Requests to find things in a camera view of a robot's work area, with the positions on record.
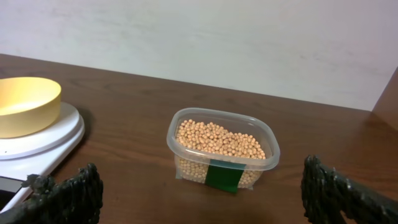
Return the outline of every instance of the yellow bowl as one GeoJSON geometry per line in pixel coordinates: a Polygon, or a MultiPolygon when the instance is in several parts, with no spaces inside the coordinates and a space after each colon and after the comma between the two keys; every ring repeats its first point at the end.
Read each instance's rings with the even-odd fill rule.
{"type": "Polygon", "coordinates": [[[0,138],[40,131],[60,114],[61,86],[37,77],[0,79],[0,138]]]}

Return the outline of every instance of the white wall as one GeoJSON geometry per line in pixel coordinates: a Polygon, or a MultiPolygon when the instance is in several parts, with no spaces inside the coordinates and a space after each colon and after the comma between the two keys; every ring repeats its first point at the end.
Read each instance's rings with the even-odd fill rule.
{"type": "Polygon", "coordinates": [[[372,110],[397,0],[1,0],[0,53],[372,110]]]}

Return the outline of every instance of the clear plastic container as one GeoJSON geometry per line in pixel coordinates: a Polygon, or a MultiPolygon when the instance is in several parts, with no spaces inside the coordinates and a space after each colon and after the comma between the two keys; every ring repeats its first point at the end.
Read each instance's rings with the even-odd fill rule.
{"type": "Polygon", "coordinates": [[[167,133],[167,145],[175,154],[177,178],[205,183],[209,165],[243,169],[238,188],[250,189],[264,170],[272,169],[278,164],[280,156],[274,133],[262,121],[250,116],[203,108],[186,108],[174,115],[167,133]],[[189,119],[205,124],[213,122],[233,133],[253,135],[266,154],[266,159],[225,156],[184,147],[177,142],[176,135],[181,123],[189,119]]]}

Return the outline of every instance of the scale platform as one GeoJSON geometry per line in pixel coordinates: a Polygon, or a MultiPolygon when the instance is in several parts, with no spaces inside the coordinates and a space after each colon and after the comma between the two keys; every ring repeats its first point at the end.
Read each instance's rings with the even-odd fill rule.
{"type": "Polygon", "coordinates": [[[60,116],[44,130],[0,139],[0,213],[30,195],[30,188],[21,188],[29,174],[49,175],[82,139],[83,118],[72,105],[60,106],[60,116]]]}

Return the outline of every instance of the brown table surface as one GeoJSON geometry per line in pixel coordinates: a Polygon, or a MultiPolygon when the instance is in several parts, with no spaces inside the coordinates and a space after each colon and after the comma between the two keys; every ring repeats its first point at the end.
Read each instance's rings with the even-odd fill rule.
{"type": "Polygon", "coordinates": [[[83,115],[87,138],[54,175],[60,181],[88,162],[97,165],[100,223],[307,223],[300,180],[309,154],[398,199],[398,132],[368,111],[0,55],[0,78],[20,76],[59,82],[62,100],[83,115]],[[175,179],[166,134],[172,116],[187,107],[267,123],[279,165],[236,195],[175,179]]]}

